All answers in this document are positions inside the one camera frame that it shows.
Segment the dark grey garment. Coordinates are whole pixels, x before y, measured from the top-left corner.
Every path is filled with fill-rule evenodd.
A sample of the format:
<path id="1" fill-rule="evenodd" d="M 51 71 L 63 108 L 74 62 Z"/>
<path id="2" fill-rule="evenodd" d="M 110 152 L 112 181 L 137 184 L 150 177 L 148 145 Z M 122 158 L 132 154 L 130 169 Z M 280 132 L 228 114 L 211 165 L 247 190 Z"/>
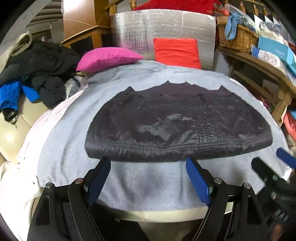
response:
<path id="1" fill-rule="evenodd" d="M 142 91 L 129 87 L 105 103 L 85 149 L 95 159 L 173 162 L 241 155 L 272 142 L 262 115 L 226 88 L 166 82 Z"/>

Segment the silver foil insulation panel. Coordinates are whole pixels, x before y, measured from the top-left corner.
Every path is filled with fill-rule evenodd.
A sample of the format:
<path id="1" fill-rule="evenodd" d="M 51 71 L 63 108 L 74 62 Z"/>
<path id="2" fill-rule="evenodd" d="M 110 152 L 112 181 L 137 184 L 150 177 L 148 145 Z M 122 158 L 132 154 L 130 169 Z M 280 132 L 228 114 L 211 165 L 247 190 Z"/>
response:
<path id="1" fill-rule="evenodd" d="M 130 49 L 145 60 L 155 60 L 155 38 L 197 39 L 202 69 L 211 70 L 214 59 L 216 18 L 172 9 L 126 11 L 111 17 L 116 47 Z"/>

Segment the red plush blanket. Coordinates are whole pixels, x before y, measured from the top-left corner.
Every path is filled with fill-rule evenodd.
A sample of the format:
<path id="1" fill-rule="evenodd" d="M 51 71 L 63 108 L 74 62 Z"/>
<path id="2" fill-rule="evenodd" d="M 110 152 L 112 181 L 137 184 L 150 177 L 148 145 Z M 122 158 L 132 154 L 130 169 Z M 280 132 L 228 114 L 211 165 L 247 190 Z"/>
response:
<path id="1" fill-rule="evenodd" d="M 216 0 L 151 0 L 145 4 L 137 6 L 133 10 L 172 9 L 207 14 L 207 11 L 214 10 L 214 4 L 222 3 L 221 1 Z"/>

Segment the blue jacket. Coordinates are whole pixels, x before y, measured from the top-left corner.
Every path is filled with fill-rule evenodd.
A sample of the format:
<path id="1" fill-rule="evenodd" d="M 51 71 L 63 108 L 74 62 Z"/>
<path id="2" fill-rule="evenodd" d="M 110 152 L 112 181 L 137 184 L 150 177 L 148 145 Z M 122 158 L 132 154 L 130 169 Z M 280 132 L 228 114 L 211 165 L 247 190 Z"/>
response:
<path id="1" fill-rule="evenodd" d="M 1 86 L 1 110 L 7 108 L 18 110 L 18 102 L 22 92 L 30 102 L 41 98 L 32 87 L 23 85 L 21 80 L 14 80 Z"/>

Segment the cream leather seat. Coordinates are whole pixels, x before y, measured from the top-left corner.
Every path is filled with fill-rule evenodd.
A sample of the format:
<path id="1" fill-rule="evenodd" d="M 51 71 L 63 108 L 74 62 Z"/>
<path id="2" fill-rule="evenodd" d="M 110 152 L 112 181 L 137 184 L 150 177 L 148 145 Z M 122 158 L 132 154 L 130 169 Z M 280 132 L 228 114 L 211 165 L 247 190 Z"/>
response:
<path id="1" fill-rule="evenodd" d="M 21 96 L 18 102 L 18 120 L 12 125 L 4 120 L 1 114 L 1 159 L 16 163 L 16 157 L 23 145 L 28 131 L 37 119 L 48 110 L 43 102 L 31 103 L 27 97 Z"/>

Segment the light blue cloth in basket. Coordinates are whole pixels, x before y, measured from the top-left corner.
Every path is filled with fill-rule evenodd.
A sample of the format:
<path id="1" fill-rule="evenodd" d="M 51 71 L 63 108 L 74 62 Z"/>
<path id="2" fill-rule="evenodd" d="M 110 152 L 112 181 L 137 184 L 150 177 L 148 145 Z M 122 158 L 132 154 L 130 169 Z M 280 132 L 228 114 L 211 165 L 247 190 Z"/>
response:
<path id="1" fill-rule="evenodd" d="M 224 36 L 227 40 L 234 40 L 236 36 L 237 26 L 246 21 L 245 15 L 241 13 L 231 13 L 225 26 Z"/>

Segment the brown wooden cabinet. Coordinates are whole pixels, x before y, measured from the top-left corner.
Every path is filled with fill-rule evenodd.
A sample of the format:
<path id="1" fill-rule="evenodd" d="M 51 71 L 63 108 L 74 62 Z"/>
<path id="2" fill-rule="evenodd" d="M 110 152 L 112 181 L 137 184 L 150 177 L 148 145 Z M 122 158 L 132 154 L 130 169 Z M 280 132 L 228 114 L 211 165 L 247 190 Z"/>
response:
<path id="1" fill-rule="evenodd" d="M 65 40 L 60 44 L 79 54 L 112 47 L 110 15 L 105 9 L 108 4 L 103 0 L 62 1 Z"/>

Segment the black clothes pile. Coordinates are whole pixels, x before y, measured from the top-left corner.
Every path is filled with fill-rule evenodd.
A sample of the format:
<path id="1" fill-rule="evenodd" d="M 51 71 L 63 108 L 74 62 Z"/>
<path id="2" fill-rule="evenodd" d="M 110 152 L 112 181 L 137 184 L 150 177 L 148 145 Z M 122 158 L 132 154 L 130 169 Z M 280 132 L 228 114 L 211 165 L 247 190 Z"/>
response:
<path id="1" fill-rule="evenodd" d="M 10 57 L 1 73 L 1 85 L 20 79 L 39 93 L 52 109 L 66 98 L 64 84 L 75 74 L 81 55 L 64 46 L 33 40 L 21 54 Z"/>

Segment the white patterned box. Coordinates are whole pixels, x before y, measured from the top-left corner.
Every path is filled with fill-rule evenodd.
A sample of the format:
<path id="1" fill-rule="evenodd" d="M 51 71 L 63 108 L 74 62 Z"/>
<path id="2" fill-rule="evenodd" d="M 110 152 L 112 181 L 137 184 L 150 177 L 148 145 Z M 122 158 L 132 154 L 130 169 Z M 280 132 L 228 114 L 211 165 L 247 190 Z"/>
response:
<path id="1" fill-rule="evenodd" d="M 273 67 L 279 69 L 283 73 L 286 73 L 287 69 L 285 67 L 285 64 L 282 62 L 282 60 L 278 56 L 276 56 L 268 51 L 259 49 L 259 48 L 255 47 L 254 45 L 252 45 L 252 47 L 251 47 L 251 54 L 255 58 L 272 65 Z"/>

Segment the pink cushion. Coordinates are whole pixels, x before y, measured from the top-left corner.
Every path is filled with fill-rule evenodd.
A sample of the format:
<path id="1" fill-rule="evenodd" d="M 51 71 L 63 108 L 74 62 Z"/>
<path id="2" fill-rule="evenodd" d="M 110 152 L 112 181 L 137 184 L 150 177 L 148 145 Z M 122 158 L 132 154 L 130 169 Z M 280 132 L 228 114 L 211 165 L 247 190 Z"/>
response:
<path id="1" fill-rule="evenodd" d="M 119 47 L 96 48 L 85 53 L 79 61 L 76 71 L 99 72 L 110 67 L 135 63 L 144 57 L 132 50 Z"/>

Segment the teal fashion box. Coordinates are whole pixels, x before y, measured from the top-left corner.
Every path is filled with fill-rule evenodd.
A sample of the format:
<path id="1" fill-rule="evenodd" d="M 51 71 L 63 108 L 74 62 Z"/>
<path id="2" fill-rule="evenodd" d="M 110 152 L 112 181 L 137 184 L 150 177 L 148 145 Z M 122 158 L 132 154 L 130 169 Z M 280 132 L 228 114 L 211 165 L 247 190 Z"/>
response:
<path id="1" fill-rule="evenodd" d="M 259 36 L 258 48 L 270 52 L 285 61 L 288 65 L 295 64 L 295 54 L 289 46 L 269 38 Z"/>

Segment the light grey bed blanket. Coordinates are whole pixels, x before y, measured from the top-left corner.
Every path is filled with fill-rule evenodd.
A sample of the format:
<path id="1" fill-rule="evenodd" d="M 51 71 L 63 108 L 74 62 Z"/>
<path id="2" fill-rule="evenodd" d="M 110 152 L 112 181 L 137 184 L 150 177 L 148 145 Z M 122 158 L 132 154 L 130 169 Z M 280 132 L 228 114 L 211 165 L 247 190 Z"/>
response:
<path id="1" fill-rule="evenodd" d="M 97 164 L 97 160 L 87 156 L 84 143 L 91 121 L 99 109 L 128 87 L 145 90 L 166 81 L 194 84 L 208 90 L 225 87 L 241 97 L 259 111 L 272 130 L 273 144 L 257 154 L 278 174 L 283 175 L 288 170 L 275 154 L 277 148 L 287 147 L 282 130 L 267 109 L 241 84 L 217 72 L 140 61 L 97 73 L 90 78 L 89 87 L 70 105 L 45 141 L 36 165 L 39 184 L 69 184 L 76 177 L 86 174 Z M 176 211 L 180 217 L 187 210 L 204 209 L 189 181 L 183 161 L 164 164 L 115 163 L 101 200 L 118 210 Z"/>

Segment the wicker basket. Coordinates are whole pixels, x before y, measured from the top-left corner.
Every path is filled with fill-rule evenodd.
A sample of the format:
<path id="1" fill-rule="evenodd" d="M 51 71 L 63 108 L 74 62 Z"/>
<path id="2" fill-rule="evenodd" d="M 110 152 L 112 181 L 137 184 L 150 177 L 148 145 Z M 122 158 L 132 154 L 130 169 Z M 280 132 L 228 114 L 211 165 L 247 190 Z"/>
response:
<path id="1" fill-rule="evenodd" d="M 250 54 L 252 46 L 257 47 L 259 36 L 242 25 L 237 26 L 233 40 L 227 40 L 224 31 L 226 24 L 217 24 L 220 46 Z"/>

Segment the red square cushion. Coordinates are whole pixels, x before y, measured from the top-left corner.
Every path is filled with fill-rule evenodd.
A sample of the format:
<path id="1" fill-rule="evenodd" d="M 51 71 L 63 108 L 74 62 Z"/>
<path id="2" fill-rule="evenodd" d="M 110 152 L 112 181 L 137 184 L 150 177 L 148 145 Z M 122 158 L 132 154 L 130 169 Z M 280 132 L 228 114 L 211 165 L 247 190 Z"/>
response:
<path id="1" fill-rule="evenodd" d="M 155 60 L 171 66 L 202 69 L 197 39 L 154 38 Z"/>

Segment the wooden shelf unit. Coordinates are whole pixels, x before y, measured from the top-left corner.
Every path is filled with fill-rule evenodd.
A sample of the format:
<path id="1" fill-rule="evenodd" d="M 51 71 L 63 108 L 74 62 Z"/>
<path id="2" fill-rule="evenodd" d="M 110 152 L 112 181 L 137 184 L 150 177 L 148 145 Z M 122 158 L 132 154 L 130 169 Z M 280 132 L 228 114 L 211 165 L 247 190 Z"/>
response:
<path id="1" fill-rule="evenodd" d="M 221 46 L 218 50 L 229 64 L 228 76 L 241 82 L 256 96 L 262 96 L 267 100 L 272 106 L 273 119 L 281 126 L 281 118 L 295 98 L 295 85 L 279 69 L 250 54 Z M 275 94 L 271 94 L 266 87 L 262 86 L 264 80 L 278 85 Z"/>

